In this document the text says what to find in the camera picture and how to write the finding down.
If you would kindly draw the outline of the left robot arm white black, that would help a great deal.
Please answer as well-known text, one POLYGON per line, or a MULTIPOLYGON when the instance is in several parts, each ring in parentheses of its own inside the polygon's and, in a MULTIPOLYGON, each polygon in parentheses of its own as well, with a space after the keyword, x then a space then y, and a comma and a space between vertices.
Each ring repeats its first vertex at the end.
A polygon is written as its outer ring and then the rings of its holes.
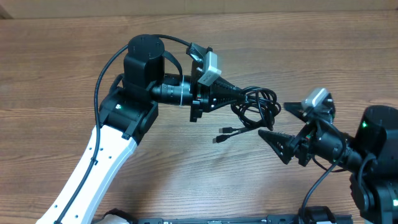
POLYGON ((190 121, 203 113, 248 100, 242 89, 221 78, 213 50, 186 43, 192 72, 165 72, 178 60, 165 49, 165 35, 142 34, 119 50, 124 71, 103 101, 95 100, 89 143, 40 223, 91 223, 119 169, 133 154, 159 114, 161 103, 190 107, 190 121))

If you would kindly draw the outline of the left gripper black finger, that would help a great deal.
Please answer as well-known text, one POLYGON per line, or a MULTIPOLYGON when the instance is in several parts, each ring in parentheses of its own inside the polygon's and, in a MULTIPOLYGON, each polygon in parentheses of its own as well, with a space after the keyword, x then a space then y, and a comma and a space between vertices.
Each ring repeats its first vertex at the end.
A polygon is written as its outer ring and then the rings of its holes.
POLYGON ((241 93, 242 89, 228 82, 222 77, 218 77, 214 81, 214 92, 215 93, 241 93))
POLYGON ((220 109, 224 106, 246 101, 246 95, 239 91, 213 92, 210 95, 210 111, 220 109))

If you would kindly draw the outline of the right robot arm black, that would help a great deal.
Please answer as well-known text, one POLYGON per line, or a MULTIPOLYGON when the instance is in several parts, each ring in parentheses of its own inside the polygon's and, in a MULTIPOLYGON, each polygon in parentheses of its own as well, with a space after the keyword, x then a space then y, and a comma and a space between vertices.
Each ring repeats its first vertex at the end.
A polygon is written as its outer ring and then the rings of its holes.
POLYGON ((260 130, 260 137, 284 164, 293 158, 305 167, 317 157, 328 161, 329 174, 340 167, 351 173, 351 196, 369 223, 397 223, 397 109, 372 105, 364 110, 355 136, 334 125, 331 99, 313 106, 284 103, 305 122, 297 135, 260 130))

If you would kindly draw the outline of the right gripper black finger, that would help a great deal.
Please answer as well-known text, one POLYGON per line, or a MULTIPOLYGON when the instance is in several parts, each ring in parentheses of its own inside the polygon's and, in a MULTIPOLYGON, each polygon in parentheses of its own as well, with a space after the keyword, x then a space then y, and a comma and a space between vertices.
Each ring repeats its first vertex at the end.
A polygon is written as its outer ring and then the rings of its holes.
POLYGON ((290 143, 295 136, 266 130, 259 130, 258 135, 273 149, 284 164, 290 162, 294 156, 294 150, 290 147, 290 143))
POLYGON ((308 117, 310 107, 305 107, 301 102, 285 102, 284 109, 304 123, 310 121, 310 118, 308 117))

